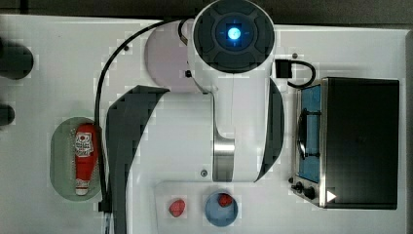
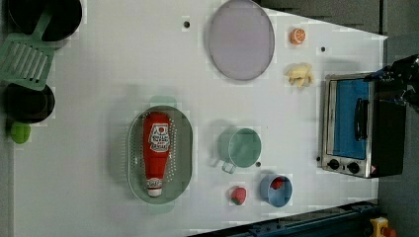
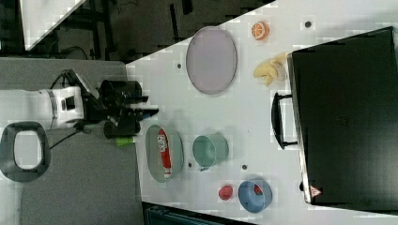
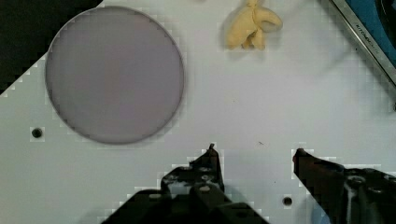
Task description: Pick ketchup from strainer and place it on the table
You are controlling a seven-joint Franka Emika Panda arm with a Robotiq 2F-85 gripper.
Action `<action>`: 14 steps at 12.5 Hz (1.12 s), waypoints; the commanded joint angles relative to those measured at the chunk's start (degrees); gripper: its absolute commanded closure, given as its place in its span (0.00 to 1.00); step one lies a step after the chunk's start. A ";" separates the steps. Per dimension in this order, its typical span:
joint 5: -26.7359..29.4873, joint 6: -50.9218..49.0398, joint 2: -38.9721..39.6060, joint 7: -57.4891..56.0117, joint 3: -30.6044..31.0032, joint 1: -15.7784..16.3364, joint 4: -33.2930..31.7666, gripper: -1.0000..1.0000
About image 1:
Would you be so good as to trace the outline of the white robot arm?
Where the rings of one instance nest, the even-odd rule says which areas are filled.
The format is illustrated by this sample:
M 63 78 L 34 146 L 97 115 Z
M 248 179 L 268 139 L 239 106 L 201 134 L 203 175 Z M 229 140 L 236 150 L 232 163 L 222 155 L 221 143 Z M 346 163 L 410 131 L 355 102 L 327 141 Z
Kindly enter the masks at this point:
M 138 85 L 105 126 L 114 234 L 155 234 L 156 187 L 254 182 L 282 151 L 282 96 L 272 78 L 276 32 L 248 0 L 216 0 L 196 16 L 188 68 L 197 89 Z

